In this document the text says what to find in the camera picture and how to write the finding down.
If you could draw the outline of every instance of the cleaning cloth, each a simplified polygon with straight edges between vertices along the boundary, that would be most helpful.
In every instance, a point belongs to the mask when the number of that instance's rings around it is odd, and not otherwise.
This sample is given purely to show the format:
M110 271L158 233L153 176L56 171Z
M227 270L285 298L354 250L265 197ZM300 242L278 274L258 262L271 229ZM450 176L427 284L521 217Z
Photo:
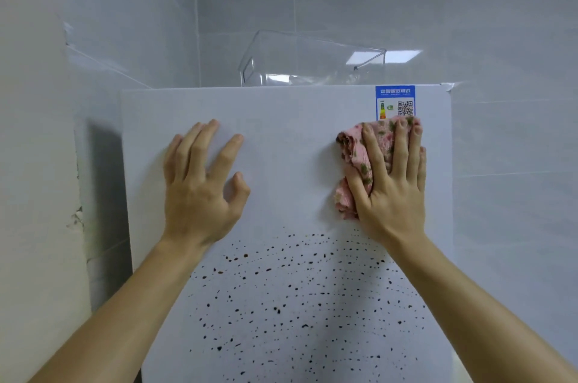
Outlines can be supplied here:
M393 161L394 153L394 139L395 128L397 122L406 118L408 120L408 137L413 125L419 125L420 120L413 116L396 116L388 120L379 120L367 123L372 129L375 137L378 139L378 145L383 153L383 159L386 162L387 173L391 172L391 163ZM371 164L365 148L365 142L362 135L363 124L357 124L347 131L343 131L337 135L337 143L341 146L341 157L343 160L354 166L365 186L367 194L371 194L373 187L373 173L371 171ZM343 178L339 182L339 186L335 191L335 206L341 213L344 219L357 219L356 203L353 199L353 194L347 184L347 179Z

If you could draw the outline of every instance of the left hand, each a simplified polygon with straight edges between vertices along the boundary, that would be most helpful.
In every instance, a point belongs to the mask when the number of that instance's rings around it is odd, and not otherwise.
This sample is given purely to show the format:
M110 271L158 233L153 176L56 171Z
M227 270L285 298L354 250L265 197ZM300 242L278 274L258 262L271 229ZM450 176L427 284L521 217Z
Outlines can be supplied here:
M168 147L164 163L166 181L163 240L176 242L187 254L204 252L225 237L241 218L250 189L241 173L233 176L234 196L223 198L223 188L243 144L235 135L207 171L207 149L219 122L195 124L184 136L177 135Z

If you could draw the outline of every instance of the blue label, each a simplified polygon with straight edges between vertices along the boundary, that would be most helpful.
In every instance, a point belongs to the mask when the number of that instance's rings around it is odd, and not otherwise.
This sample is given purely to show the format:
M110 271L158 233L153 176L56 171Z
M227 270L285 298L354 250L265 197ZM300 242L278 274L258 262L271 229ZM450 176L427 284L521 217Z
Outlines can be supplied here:
M415 116L415 85L382 85L375 87L376 119Z

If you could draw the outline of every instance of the transparent plastic container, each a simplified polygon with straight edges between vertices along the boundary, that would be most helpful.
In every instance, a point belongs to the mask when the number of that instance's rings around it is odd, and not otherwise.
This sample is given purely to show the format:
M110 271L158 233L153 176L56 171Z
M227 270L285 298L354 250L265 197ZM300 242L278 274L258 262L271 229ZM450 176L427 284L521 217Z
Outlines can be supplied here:
M386 79L386 50L259 30L239 65L241 86L373 85Z

